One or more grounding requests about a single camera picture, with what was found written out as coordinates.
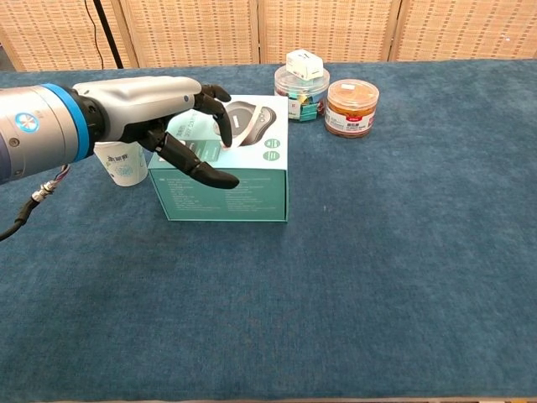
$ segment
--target electrical cord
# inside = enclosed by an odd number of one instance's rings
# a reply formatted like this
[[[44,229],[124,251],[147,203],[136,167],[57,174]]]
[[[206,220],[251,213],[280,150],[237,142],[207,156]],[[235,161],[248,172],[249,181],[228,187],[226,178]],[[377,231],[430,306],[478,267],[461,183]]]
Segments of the electrical cord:
[[[24,224],[26,224],[32,211],[47,196],[50,196],[52,193],[54,193],[55,188],[58,187],[60,182],[64,180],[64,178],[69,173],[69,170],[70,170],[69,165],[63,165],[58,175],[56,175],[56,177],[52,181],[48,181],[45,184],[41,185],[40,189],[38,191],[35,191],[34,194],[32,194],[30,199],[23,205],[23,207],[18,212],[17,218],[15,219],[15,223],[13,224],[13,226],[7,231],[5,231],[4,233],[0,233],[0,242],[11,237]]]
[[[93,40],[95,41],[95,49],[99,54],[99,58],[101,59],[101,70],[104,70],[104,59],[102,58],[101,51],[99,50],[99,43],[97,42],[97,26],[95,24],[95,21],[93,21],[90,9],[87,6],[87,0],[84,0],[84,6],[86,7],[87,16],[90,18],[91,23],[93,24]]]

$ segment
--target paper cup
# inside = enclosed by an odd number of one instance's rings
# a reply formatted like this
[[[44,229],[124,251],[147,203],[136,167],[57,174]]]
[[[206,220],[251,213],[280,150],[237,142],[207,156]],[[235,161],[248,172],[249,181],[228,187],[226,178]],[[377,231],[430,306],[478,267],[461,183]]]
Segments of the paper cup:
[[[119,186],[137,185],[148,175],[143,148],[138,143],[95,143],[94,153]]]

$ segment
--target plastic jar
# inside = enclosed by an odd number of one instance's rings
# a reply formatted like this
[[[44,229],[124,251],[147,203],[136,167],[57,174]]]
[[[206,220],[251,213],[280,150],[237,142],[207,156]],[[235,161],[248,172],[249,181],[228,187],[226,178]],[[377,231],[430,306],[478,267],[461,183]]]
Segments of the plastic jar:
[[[328,89],[326,129],[337,136],[365,137],[373,127],[379,91],[361,80],[339,80]]]
[[[289,99],[289,119],[305,122],[324,116],[330,73],[326,69],[323,71],[323,77],[304,81],[289,73],[284,65],[276,70],[274,95]]]

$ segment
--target woven wall panel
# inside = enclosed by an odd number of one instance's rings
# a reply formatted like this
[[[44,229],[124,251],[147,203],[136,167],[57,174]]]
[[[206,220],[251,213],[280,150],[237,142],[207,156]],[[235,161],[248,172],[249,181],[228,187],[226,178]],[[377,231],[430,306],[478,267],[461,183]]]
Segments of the woven wall panel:
[[[390,60],[522,59],[537,52],[537,0],[403,0]]]
[[[105,68],[116,68],[92,0],[88,9],[97,26],[98,49]],[[128,43],[124,20],[111,0],[102,6],[125,67],[137,65]],[[3,0],[0,7],[0,42],[18,71],[101,69],[94,28],[83,0]]]
[[[325,61],[388,58],[399,0],[259,0],[261,60],[304,48]]]
[[[122,0],[144,67],[259,62],[256,0]]]

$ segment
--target robotic arm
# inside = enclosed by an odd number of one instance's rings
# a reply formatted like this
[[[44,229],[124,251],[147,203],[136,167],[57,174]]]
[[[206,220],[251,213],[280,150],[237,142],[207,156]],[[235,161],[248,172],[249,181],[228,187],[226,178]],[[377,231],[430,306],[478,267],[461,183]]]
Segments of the robotic arm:
[[[166,132],[171,118],[193,108],[213,116],[222,142],[230,147],[231,124],[219,102],[230,100],[219,86],[173,76],[0,90],[0,185],[55,167],[62,166],[65,172],[69,164],[92,156],[95,142],[123,141],[139,142],[206,186],[233,189],[239,183],[235,176],[200,161]],[[62,175],[33,194],[15,222],[19,227],[54,191]],[[6,237],[0,235],[0,241]]]

